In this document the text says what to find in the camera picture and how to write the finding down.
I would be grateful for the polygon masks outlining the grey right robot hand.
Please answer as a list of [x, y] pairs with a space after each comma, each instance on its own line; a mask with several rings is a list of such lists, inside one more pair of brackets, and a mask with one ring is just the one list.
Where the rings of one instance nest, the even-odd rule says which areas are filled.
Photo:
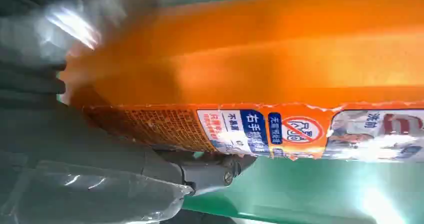
[[1, 223], [154, 223], [231, 184], [255, 157], [169, 162], [57, 100], [73, 41], [119, 31], [147, 1], [0, 0]]

